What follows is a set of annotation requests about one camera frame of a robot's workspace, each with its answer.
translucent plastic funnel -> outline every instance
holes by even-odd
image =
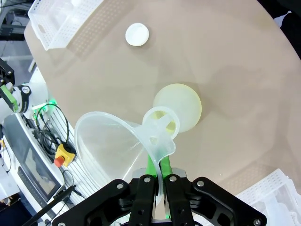
[[[175,151],[166,131],[172,120],[167,114],[139,125],[104,112],[87,113],[75,127],[78,156],[86,171],[103,187],[117,178],[130,182],[133,171],[147,166],[149,154],[158,174],[160,200],[163,181],[158,164]]]

beige tabletop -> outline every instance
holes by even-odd
[[[126,43],[136,22],[150,31]],[[66,49],[26,41],[52,95],[75,126],[104,111],[142,122],[156,93],[192,87],[203,113],[175,138],[173,167],[237,194],[280,168],[301,192],[301,63],[256,0],[105,0]]]

person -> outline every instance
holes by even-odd
[[[301,59],[301,0],[258,0],[273,19],[284,16],[280,29]]]

funnel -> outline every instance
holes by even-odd
[[[83,167],[100,187],[114,179],[130,182],[135,170],[147,166],[149,155],[158,175],[159,203],[159,162],[175,152],[173,139],[197,124],[202,108],[196,92],[182,84],[164,87],[153,106],[142,125],[105,112],[83,115],[76,123],[75,146]]]

bolt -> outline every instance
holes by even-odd
[[[175,176],[171,176],[171,177],[169,178],[169,180],[170,180],[171,182],[175,182],[175,181],[177,180],[177,178],[176,178]]]
[[[260,226],[261,225],[261,221],[259,219],[255,219],[254,222],[253,222],[253,224],[255,226]]]
[[[123,188],[123,184],[118,184],[118,185],[117,185],[117,188],[118,188],[118,189]]]
[[[199,187],[202,187],[202,186],[204,186],[204,182],[200,180],[200,181],[197,182],[197,185],[198,185]]]
[[[145,183],[149,183],[150,181],[151,181],[150,178],[144,178],[144,182],[145,182]]]

